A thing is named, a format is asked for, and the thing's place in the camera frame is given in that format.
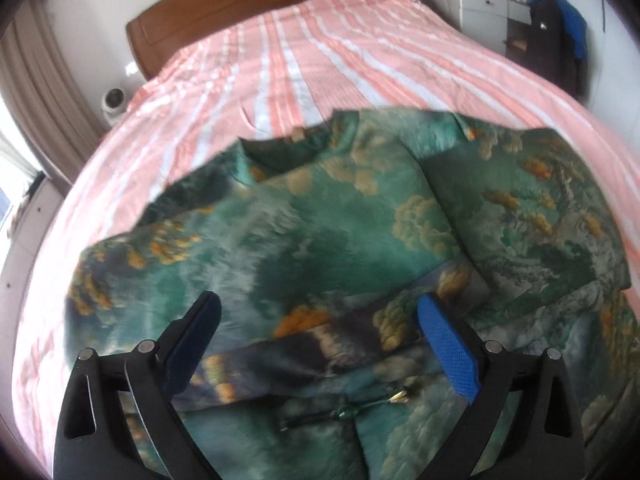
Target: beige curtain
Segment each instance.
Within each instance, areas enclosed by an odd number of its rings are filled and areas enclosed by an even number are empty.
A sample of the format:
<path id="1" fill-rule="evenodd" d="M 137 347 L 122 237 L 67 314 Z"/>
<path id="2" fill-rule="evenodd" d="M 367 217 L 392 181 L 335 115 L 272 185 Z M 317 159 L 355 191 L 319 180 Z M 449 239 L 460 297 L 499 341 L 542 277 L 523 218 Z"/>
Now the beige curtain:
<path id="1" fill-rule="evenodd" d="M 62 59 L 42 0 L 26 0 L 0 38 L 0 93 L 45 172 L 72 184 L 104 129 Z"/>

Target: striped bedsheet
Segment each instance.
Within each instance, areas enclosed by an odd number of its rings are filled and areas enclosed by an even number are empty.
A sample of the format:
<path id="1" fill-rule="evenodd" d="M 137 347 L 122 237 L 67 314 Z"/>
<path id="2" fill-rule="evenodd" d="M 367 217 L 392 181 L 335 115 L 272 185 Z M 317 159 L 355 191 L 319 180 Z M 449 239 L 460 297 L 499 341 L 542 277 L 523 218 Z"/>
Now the striped bedsheet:
<path id="1" fill-rule="evenodd" d="M 129 230 L 168 184 L 238 137 L 271 139 L 335 108 L 455 110 L 515 128 L 551 126 L 584 157 L 619 222 L 640 313 L 640 163 L 550 83 L 463 37 L 413 0 L 309 0 L 178 52 L 144 85 L 60 209 L 17 335 L 16 422 L 49 471 L 69 370 L 63 299 L 80 252 Z"/>

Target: silver screw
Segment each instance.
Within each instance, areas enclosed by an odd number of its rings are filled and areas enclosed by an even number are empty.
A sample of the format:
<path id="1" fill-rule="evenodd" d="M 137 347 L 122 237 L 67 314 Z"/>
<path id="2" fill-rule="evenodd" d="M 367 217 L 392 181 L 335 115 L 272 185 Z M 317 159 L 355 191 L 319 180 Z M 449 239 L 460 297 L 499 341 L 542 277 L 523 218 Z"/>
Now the silver screw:
<path id="1" fill-rule="evenodd" d="M 148 354 L 156 347 L 156 342 L 153 339 L 145 339 L 138 345 L 138 352 L 142 354 Z"/>
<path id="2" fill-rule="evenodd" d="M 562 357 L 562 354 L 560 353 L 560 351 L 557 348 L 549 348 L 546 351 L 546 356 L 549 357 L 549 359 L 553 359 L 554 361 L 558 361 L 558 359 Z"/>
<path id="3" fill-rule="evenodd" d="M 489 339 L 489 341 L 484 343 L 484 347 L 488 352 L 491 352 L 492 354 L 499 354 L 500 352 L 502 352 L 502 345 L 499 341 L 496 341 L 494 339 Z"/>
<path id="4" fill-rule="evenodd" d="M 78 359 L 80 359 L 81 361 L 87 361 L 93 355 L 94 355 L 94 349 L 93 348 L 84 348 L 78 354 Z"/>

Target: pink and white striped fabric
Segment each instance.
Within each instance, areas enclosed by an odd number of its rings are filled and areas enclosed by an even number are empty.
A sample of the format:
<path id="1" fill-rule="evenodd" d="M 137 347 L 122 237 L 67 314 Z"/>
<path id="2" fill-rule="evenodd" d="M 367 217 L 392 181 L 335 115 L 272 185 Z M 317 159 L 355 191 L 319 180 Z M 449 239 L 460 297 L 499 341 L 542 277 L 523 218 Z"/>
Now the pink and white striped fabric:
<path id="1" fill-rule="evenodd" d="M 464 38 L 411 0 L 309 0 L 182 49 L 143 86 L 84 168 L 37 259 L 14 361 L 15 418 L 49 471 L 69 370 L 63 299 L 80 252 L 238 137 L 270 139 L 334 108 L 455 110 L 551 126 L 593 169 L 623 231 L 640 313 L 640 164 L 550 83 Z"/>

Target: blue gripper pad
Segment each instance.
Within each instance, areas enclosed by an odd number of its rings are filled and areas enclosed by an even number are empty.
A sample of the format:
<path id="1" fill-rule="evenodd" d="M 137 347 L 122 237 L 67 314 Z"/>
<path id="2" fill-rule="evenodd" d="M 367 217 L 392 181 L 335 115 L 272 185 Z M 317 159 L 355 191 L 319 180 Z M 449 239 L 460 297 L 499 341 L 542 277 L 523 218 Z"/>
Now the blue gripper pad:
<path id="1" fill-rule="evenodd" d="M 471 404 L 481 387 L 478 362 L 428 294 L 418 300 L 418 323 L 453 389 Z"/>

